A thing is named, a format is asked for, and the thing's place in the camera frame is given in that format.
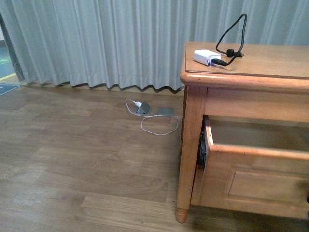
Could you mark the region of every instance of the nightstand drawer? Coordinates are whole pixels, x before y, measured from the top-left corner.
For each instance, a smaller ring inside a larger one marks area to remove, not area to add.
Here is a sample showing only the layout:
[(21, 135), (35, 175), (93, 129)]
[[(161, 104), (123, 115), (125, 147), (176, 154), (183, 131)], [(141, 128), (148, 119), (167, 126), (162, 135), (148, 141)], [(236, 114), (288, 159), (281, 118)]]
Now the nightstand drawer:
[(308, 125), (214, 119), (205, 120), (208, 159), (191, 204), (308, 219)]

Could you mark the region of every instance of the wooden table leg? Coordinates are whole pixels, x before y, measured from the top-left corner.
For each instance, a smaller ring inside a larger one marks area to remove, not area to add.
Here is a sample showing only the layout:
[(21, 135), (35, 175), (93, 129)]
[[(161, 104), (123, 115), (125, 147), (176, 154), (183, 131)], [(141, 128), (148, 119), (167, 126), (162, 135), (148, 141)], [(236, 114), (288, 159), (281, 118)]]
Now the wooden table leg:
[(199, 137), (205, 112), (207, 88), (188, 86), (186, 91), (183, 145), (177, 195), (176, 219), (184, 223), (191, 201)]

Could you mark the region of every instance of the white plug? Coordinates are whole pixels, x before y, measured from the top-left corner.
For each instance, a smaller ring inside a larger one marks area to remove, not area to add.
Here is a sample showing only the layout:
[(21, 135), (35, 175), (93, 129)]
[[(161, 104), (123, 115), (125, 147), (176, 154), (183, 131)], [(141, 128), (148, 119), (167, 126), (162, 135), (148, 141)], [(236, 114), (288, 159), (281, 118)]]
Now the white plug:
[(212, 59), (221, 59), (221, 54), (212, 52), (206, 49), (203, 50), (196, 50), (194, 52), (194, 58), (195, 61), (201, 64), (205, 64), (207, 66), (214, 65), (211, 60)]
[(138, 108), (140, 108), (141, 107), (141, 102), (139, 102), (139, 101), (133, 101), (134, 102), (134, 104), (138, 107)]

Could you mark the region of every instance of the curtain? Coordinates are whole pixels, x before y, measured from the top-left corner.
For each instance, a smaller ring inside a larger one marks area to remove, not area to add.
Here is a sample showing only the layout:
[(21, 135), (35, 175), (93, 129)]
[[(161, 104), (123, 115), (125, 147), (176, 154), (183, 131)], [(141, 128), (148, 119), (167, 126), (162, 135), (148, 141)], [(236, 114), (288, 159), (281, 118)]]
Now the curtain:
[(184, 43), (217, 42), (242, 13), (246, 44), (309, 45), (308, 0), (1, 0), (0, 12), (21, 78), (41, 84), (176, 90)]

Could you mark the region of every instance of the power adapter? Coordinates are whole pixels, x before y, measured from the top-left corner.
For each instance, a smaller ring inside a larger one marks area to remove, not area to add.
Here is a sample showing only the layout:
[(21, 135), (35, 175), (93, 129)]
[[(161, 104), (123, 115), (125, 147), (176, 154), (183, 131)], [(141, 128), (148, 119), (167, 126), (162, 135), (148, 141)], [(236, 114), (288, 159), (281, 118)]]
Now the power adapter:
[(194, 52), (193, 59), (198, 63), (210, 66), (210, 65), (214, 65), (214, 63), (212, 63), (211, 61), (212, 59), (221, 59), (221, 54), (209, 51), (207, 49), (196, 50)]

